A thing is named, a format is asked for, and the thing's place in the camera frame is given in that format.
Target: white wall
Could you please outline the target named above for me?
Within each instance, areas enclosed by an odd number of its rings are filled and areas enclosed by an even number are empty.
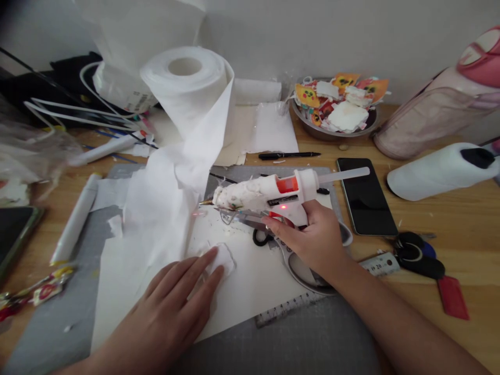
[[[70,0],[16,3],[0,45],[35,68],[95,50]],[[376,75],[391,80],[386,101],[398,104],[500,20],[498,0],[205,0],[204,8],[206,36],[238,77]],[[3,56],[0,66],[23,72]],[[498,120],[484,124],[481,134],[500,134]]]
[[[16,0],[2,20],[0,46],[38,70],[51,61],[96,51],[71,0]],[[14,75],[26,73],[0,54],[0,66]]]

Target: key fob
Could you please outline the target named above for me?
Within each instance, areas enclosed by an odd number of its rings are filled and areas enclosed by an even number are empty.
[[[431,279],[442,279],[445,273],[444,264],[439,260],[422,256],[418,261],[409,261],[397,258],[399,265],[408,271],[418,273]]]

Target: metal bowl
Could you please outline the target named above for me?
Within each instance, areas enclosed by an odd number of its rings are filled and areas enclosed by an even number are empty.
[[[329,79],[323,79],[323,78],[314,78],[317,80],[321,81],[328,81]],[[378,120],[377,116],[377,109],[373,109],[368,111],[368,119],[366,120],[366,127],[363,130],[356,130],[354,133],[341,133],[341,132],[332,132],[330,130],[323,129],[321,127],[317,127],[314,125],[311,121],[306,119],[304,115],[302,114],[301,110],[297,106],[297,103],[295,100],[291,100],[292,102],[292,108],[295,114],[299,117],[299,119],[302,121],[302,126],[304,127],[305,131],[309,133],[311,136],[314,138],[317,138],[322,141],[338,141],[338,137],[344,137],[344,138],[353,138],[353,137],[358,137],[358,136],[363,136],[363,135],[368,135],[374,130],[376,130],[381,124]]]

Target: gray cutting mat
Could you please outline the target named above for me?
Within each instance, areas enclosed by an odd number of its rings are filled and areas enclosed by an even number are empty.
[[[127,178],[141,168],[119,164],[108,178]],[[314,168],[319,174],[328,168]],[[293,174],[290,167],[237,166],[212,172],[235,181],[260,173]],[[217,186],[210,177],[207,196]],[[334,189],[332,206],[342,220]],[[106,239],[107,220],[121,210],[108,207],[89,214],[75,248],[78,272],[60,296],[40,305],[26,327],[3,374],[45,374],[88,357],[94,326],[98,269]],[[64,333],[65,327],[72,326]],[[169,373],[178,374],[380,374],[370,333],[340,296],[322,299],[267,327],[249,319],[188,350]]]

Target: pink water bottle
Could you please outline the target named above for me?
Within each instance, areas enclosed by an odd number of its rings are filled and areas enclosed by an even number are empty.
[[[381,127],[374,142],[393,159],[410,159],[497,109],[500,25],[471,43],[456,67],[445,69],[402,105]]]

